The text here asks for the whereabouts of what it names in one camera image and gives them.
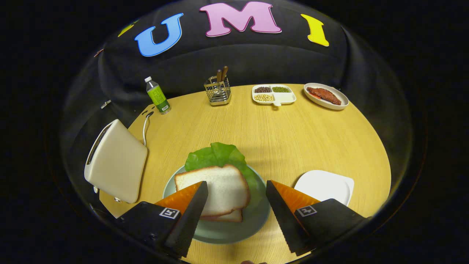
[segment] green plate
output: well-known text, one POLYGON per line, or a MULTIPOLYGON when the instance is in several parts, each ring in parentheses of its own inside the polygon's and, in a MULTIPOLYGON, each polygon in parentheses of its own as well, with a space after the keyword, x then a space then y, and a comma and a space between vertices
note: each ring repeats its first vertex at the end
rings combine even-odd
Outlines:
MULTIPOLYGON (((195 240, 211 244, 236 243, 254 235, 265 224, 270 213, 270 204, 267 200, 267 197, 265 196, 265 182, 254 169, 252 169, 249 165, 248 167, 255 172, 259 183, 262 183, 259 184, 259 186, 262 186, 262 190, 259 191, 264 195, 262 196, 259 204, 255 208, 252 208, 250 205, 248 205, 245 209, 243 209, 243 221, 241 223, 211 222, 200 220, 194 234, 195 240)), ((185 171, 186 170, 184 169, 184 166, 182 166, 171 176, 163 192, 163 198, 176 192, 174 176, 175 174, 185 171)))

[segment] utensil holder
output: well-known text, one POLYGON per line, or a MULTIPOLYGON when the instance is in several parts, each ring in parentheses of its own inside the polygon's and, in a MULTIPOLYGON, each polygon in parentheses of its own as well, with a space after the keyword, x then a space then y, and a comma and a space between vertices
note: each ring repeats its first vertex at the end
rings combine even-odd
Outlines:
POLYGON ((228 77, 217 82, 217 77, 212 76, 204 82, 205 91, 210 105, 224 105, 231 101, 231 88, 228 77))

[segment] bread crust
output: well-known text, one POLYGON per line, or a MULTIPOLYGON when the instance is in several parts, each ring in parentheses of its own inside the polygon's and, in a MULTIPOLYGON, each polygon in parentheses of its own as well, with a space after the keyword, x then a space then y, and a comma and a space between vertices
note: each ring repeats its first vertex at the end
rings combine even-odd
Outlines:
POLYGON ((205 221, 212 221, 212 222, 230 222, 230 223, 241 223, 242 222, 242 209, 239 209, 241 211, 241 220, 236 221, 236 220, 227 220, 227 219, 219 219, 218 217, 201 217, 201 220, 205 221))
POLYGON ((248 198, 246 199, 246 203, 245 203, 243 206, 241 206, 241 207, 235 207, 235 208, 232 208, 231 210, 226 211, 226 212, 222 212, 222 213, 219 213, 219 214, 204 215, 203 217, 219 217, 219 216, 224 216, 224 215, 231 214, 234 210, 243 209, 243 208, 246 208, 246 207, 248 206, 249 202, 251 201, 251 191, 249 190, 248 182, 246 181, 246 178, 244 177, 244 175, 243 175, 243 174, 241 173, 241 171, 240 171, 238 168, 236 168, 234 165, 225 164, 223 167, 209 166, 209 167, 200 168, 200 169, 196 169, 196 170, 192 170, 192 171, 186 171, 186 172, 183 172, 183 173, 178 173, 178 174, 176 174, 176 175, 174 176, 174 184, 176 185, 176 191, 178 192, 179 190, 181 190, 181 188, 177 185, 176 178, 181 177, 181 176, 184 176, 184 175, 186 175, 186 174, 194 173, 194 172, 196 172, 196 171, 209 170, 209 169, 212 169, 212 168, 225 168, 225 167, 234 168, 234 169, 236 169, 236 170, 239 172, 239 175, 241 176, 242 182, 244 183, 244 187, 245 187, 246 190, 248 191, 248 198))

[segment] blue letter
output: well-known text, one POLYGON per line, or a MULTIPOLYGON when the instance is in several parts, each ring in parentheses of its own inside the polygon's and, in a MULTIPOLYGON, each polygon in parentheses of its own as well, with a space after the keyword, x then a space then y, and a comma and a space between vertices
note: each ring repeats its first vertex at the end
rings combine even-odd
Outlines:
POLYGON ((155 29, 154 26, 138 34, 135 37, 135 41, 137 41, 140 53, 145 57, 151 57, 158 55, 174 46, 174 44, 179 41, 182 35, 181 23, 179 23, 179 18, 182 15, 183 13, 179 13, 177 15, 168 17, 161 22, 162 25, 166 24, 166 27, 168 28, 168 38, 161 43, 155 44, 155 42, 153 42, 153 36, 151 35, 151 32, 155 29))

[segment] toaster slot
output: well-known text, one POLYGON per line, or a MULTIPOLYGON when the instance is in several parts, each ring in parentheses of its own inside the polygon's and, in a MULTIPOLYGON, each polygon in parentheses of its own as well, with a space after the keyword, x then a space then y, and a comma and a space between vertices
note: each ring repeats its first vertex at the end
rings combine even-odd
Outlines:
POLYGON ((106 134, 107 130, 109 129, 111 125, 112 123, 109 124, 107 127, 105 127, 103 131, 101 132, 101 134, 99 134, 98 139, 96 140, 93 147, 91 148, 91 152, 90 152, 90 155, 88 156, 88 160, 86 161, 86 165, 90 165, 91 160, 93 159, 94 153, 96 149, 98 148, 99 143, 101 142, 101 140, 103 139, 104 135, 106 134))

